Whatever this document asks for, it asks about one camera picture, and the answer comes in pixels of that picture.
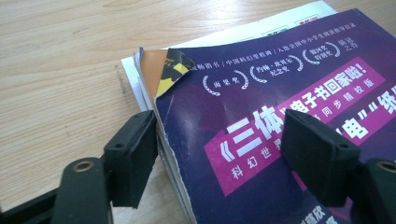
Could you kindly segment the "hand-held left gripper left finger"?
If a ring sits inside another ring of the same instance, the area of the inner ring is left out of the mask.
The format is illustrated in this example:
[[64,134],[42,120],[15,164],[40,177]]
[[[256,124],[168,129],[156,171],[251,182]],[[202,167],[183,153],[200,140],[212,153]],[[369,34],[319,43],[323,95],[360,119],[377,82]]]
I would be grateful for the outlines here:
[[158,156],[156,124],[152,110],[140,112],[106,144],[103,158],[114,207],[138,207]]

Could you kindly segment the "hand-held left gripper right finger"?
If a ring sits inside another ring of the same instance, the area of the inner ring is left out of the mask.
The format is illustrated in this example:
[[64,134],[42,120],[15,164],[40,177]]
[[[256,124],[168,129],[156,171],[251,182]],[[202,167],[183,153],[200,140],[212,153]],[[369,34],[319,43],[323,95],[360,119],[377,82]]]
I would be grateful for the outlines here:
[[341,207],[359,196],[354,188],[361,150],[313,116],[286,111],[281,154],[322,205]]

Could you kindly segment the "purple book with corner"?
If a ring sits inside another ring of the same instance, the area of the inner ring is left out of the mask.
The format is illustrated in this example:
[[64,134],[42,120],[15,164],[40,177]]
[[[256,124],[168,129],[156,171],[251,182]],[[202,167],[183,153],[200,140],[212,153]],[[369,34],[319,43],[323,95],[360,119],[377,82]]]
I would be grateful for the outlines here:
[[[359,10],[134,61],[191,224],[396,224],[396,37]],[[288,109],[361,150],[356,199],[324,206],[291,169]]]

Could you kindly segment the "white book with picture grid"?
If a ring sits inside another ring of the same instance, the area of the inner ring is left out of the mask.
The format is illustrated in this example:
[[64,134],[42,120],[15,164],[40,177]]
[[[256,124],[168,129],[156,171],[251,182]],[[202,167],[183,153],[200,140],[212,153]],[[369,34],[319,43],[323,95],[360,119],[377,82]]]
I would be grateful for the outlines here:
[[[215,32],[211,35],[195,38],[193,40],[174,45],[174,48],[225,45],[263,36],[275,35],[290,28],[321,19],[335,13],[335,9],[330,7],[323,0],[319,0],[286,10],[259,21],[238,25],[233,28]],[[134,57],[124,58],[121,60],[121,63],[132,87],[139,109],[141,111],[150,110],[152,106],[149,102],[149,95],[143,89],[143,81],[139,77],[138,71],[134,65]]]

